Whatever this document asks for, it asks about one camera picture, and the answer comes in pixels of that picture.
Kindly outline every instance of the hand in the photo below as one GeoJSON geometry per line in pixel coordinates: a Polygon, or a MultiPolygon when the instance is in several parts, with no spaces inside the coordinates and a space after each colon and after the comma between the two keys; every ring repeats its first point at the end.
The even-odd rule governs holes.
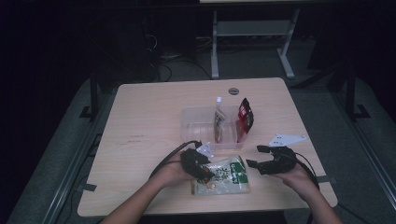
{"type": "Polygon", "coordinates": [[[158,179],[163,184],[163,188],[174,186],[185,180],[193,180],[194,177],[187,174],[180,163],[179,151],[171,157],[168,163],[165,164],[152,178],[158,179]]]}
{"type": "Polygon", "coordinates": [[[281,178],[283,183],[291,189],[294,189],[304,201],[306,201],[306,196],[308,194],[318,192],[318,188],[309,178],[308,173],[298,163],[290,171],[272,176],[281,178]]]}

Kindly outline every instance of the light wooden tabletop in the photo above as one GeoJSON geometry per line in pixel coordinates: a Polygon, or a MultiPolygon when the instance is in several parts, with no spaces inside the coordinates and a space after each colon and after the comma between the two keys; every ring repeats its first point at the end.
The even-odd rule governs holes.
{"type": "MultiPolygon", "coordinates": [[[[270,161],[257,145],[268,145],[277,133],[305,135],[307,140],[291,145],[306,156],[318,176],[325,175],[304,124],[281,78],[230,79],[122,85],[117,93],[87,183],[78,213],[83,217],[106,216],[131,196],[149,178],[152,170],[183,143],[180,112],[189,106],[208,106],[223,97],[224,105],[240,105],[246,97],[254,124],[242,149],[215,151],[212,161],[230,155],[243,160],[270,161]],[[228,93],[237,88],[238,95],[228,93]]],[[[307,207],[281,180],[260,175],[247,167],[250,192],[216,196],[191,195],[184,183],[160,192],[146,214],[186,214],[232,211],[284,210],[307,207]]],[[[320,190],[331,206],[337,199],[329,182],[320,190]]]]}

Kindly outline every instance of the red snack bag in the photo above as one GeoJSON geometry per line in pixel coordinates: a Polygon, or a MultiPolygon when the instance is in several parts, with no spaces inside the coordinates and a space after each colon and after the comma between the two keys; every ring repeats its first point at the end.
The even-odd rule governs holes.
{"type": "Polygon", "coordinates": [[[248,99],[245,98],[241,105],[239,106],[238,111],[238,120],[236,121],[236,134],[238,137],[237,142],[244,142],[248,137],[248,132],[253,126],[253,112],[251,111],[250,104],[248,99]]]}

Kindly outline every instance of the black cable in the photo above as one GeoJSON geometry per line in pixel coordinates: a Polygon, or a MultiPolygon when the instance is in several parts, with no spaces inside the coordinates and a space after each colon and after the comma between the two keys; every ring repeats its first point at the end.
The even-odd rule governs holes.
{"type": "Polygon", "coordinates": [[[205,50],[209,49],[210,47],[212,47],[212,38],[211,37],[202,37],[202,38],[197,38],[197,41],[201,41],[202,39],[209,39],[208,41],[206,41],[204,44],[197,46],[197,52],[204,52],[205,50]]]}
{"type": "Polygon", "coordinates": [[[314,220],[314,216],[312,215],[312,213],[309,213],[309,217],[308,220],[306,221],[306,224],[311,224],[313,220],[314,220]]]}
{"type": "MultiPolygon", "coordinates": [[[[84,180],[84,178],[86,178],[86,177],[88,177],[88,176],[87,176],[87,175],[84,175],[84,176],[78,181],[77,188],[78,188],[78,186],[81,184],[82,180],[84,180]]],[[[74,192],[72,193],[72,197],[71,197],[71,199],[70,199],[70,213],[69,213],[69,215],[67,216],[66,220],[64,221],[64,224],[65,224],[65,223],[69,220],[69,218],[72,216],[72,213],[73,213],[73,198],[74,198],[75,194],[76,194],[76,189],[74,189],[74,192]]]]}
{"type": "Polygon", "coordinates": [[[312,182],[315,184],[315,186],[317,187],[317,189],[320,190],[320,186],[319,186],[319,182],[318,182],[318,178],[316,175],[314,175],[313,172],[311,172],[311,170],[309,170],[309,168],[301,161],[297,161],[297,163],[299,163],[303,169],[308,173],[309,178],[312,180],[312,182]]]}
{"type": "Polygon", "coordinates": [[[306,162],[308,162],[309,166],[311,167],[312,173],[314,173],[314,176],[317,177],[317,174],[315,173],[314,167],[312,167],[311,162],[309,162],[309,160],[307,160],[306,157],[304,157],[300,153],[295,152],[295,154],[301,156],[302,158],[304,158],[304,160],[306,160],[306,162]]]}
{"type": "Polygon", "coordinates": [[[161,82],[167,82],[167,81],[169,81],[170,79],[171,79],[171,77],[172,77],[172,69],[169,67],[169,66],[167,66],[167,65],[165,65],[165,64],[163,64],[163,63],[160,63],[160,64],[158,64],[159,66],[162,66],[162,67],[165,67],[166,69],[168,69],[168,71],[169,71],[169,76],[168,76],[168,78],[166,79],[166,80],[163,80],[162,78],[161,78],[161,74],[160,74],[160,72],[158,71],[158,79],[161,81],[161,82]]]}
{"type": "MultiPolygon", "coordinates": [[[[100,142],[100,141],[99,141],[99,142],[97,141],[97,138],[98,138],[99,136],[102,136],[102,133],[98,133],[98,134],[95,136],[95,138],[93,139],[92,144],[91,144],[90,148],[88,149],[87,154],[85,155],[84,161],[83,161],[83,162],[81,163],[81,165],[78,167],[77,174],[79,174],[79,172],[81,172],[81,169],[82,169],[84,163],[86,162],[86,160],[88,159],[88,157],[90,157],[92,151],[93,151],[96,147],[99,146],[99,142],[100,142]]],[[[75,177],[74,180],[73,180],[73,184],[76,183],[77,177],[78,177],[78,176],[76,175],[76,177],[75,177]]],[[[65,206],[65,203],[62,205],[61,211],[64,210],[64,206],[65,206]]]]}
{"type": "Polygon", "coordinates": [[[157,165],[157,167],[155,167],[155,169],[152,171],[151,175],[149,176],[149,178],[152,178],[155,174],[157,174],[157,172],[163,168],[163,166],[165,166],[169,159],[171,159],[173,156],[175,156],[181,149],[183,149],[184,147],[188,146],[189,144],[194,143],[195,144],[195,148],[198,148],[202,145],[201,142],[198,141],[190,141],[190,142],[186,142],[181,144],[179,147],[177,147],[175,150],[173,150],[171,153],[169,153],[169,155],[167,155],[165,158],[163,158],[163,160],[157,165]]]}
{"type": "Polygon", "coordinates": [[[223,43],[218,41],[218,49],[217,52],[220,54],[235,54],[242,50],[242,46],[239,43],[233,43],[231,39],[222,40],[223,43]]]}
{"type": "Polygon", "coordinates": [[[209,78],[209,80],[213,80],[212,76],[210,76],[210,75],[206,72],[206,70],[205,70],[200,64],[198,64],[198,63],[191,62],[191,61],[187,61],[187,60],[177,60],[177,61],[165,62],[165,63],[192,63],[192,64],[198,66],[199,68],[201,68],[201,69],[205,72],[205,74],[206,74],[206,76],[209,78]]]}

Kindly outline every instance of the clear plastic bag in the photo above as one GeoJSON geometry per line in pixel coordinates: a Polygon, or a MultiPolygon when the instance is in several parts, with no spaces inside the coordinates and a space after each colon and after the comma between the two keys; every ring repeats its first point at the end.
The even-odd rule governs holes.
{"type": "Polygon", "coordinates": [[[216,195],[250,191],[248,173],[240,156],[231,156],[225,160],[203,166],[207,167],[215,176],[206,184],[195,180],[192,184],[192,194],[216,195]]]}

